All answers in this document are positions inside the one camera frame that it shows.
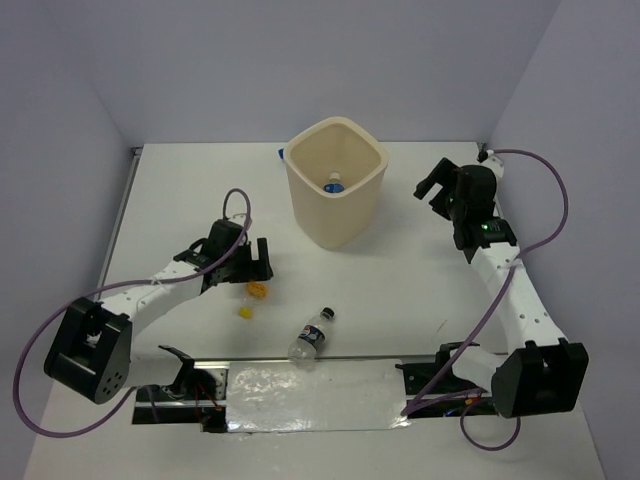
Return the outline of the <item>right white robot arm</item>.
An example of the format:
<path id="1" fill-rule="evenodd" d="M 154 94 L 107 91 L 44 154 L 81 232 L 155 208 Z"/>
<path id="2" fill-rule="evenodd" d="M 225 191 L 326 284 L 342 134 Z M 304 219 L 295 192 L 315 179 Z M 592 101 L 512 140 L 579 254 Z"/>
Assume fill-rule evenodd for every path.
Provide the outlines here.
<path id="1" fill-rule="evenodd" d="M 498 179 L 487 163 L 457 166 L 443 158 L 414 192 L 423 199 L 441 188 L 429 204 L 451 222 L 456 248 L 494 298 L 404 415 L 426 407 L 424 397 L 437 384 L 457 391 L 467 381 L 489 393 L 504 418 L 568 412 L 577 403 L 588 353 L 567 339 L 536 292 L 523 263 L 526 252 L 498 215 Z"/>

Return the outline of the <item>black cap pepsi bottle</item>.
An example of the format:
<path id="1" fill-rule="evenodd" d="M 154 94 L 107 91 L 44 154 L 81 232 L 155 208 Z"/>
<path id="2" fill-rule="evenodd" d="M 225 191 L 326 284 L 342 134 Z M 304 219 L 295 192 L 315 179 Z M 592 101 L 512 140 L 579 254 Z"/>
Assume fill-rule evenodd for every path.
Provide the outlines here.
<path id="1" fill-rule="evenodd" d="M 331 307 L 324 307 L 310 318 L 289 346 L 288 360 L 298 366 L 315 361 L 329 339 L 335 316 Z"/>

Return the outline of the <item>orange label plastic bottle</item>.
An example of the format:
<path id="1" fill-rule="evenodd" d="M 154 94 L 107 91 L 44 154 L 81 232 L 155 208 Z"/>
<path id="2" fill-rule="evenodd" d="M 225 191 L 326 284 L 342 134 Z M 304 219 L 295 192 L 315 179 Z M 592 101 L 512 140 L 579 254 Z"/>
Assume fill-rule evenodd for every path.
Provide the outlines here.
<path id="1" fill-rule="evenodd" d="M 264 300 L 269 292 L 269 286 L 264 282 L 251 281 L 245 286 L 245 296 L 237 310 L 237 315 L 243 319 L 254 316 L 257 305 Z"/>

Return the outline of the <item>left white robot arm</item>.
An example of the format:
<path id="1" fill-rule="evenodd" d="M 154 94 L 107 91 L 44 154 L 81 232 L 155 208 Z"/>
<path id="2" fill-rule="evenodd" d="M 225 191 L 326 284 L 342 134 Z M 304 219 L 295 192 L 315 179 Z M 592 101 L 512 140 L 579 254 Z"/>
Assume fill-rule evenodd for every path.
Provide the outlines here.
<path id="1" fill-rule="evenodd" d="M 44 361 L 46 375 L 95 404 L 126 387 L 158 385 L 182 399 L 203 372 L 194 359 L 169 345 L 157 366 L 136 359 L 134 338 L 179 305 L 222 283 L 264 282 L 274 275 L 268 241 L 250 241 L 242 225 L 216 221 L 205 238 L 178 253 L 140 285 L 122 283 L 117 294 L 81 297 L 66 308 Z"/>

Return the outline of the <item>blue label plastic bottle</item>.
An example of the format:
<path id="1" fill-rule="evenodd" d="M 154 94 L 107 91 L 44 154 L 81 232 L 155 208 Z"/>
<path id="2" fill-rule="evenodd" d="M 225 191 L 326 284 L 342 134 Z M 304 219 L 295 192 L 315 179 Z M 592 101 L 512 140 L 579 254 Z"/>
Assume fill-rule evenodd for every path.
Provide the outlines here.
<path id="1" fill-rule="evenodd" d="M 342 178 L 339 172 L 332 172 L 329 175 L 327 182 L 323 186 L 323 190 L 326 193 L 330 193 L 330 194 L 342 193 L 345 190 L 345 187 L 342 183 Z"/>

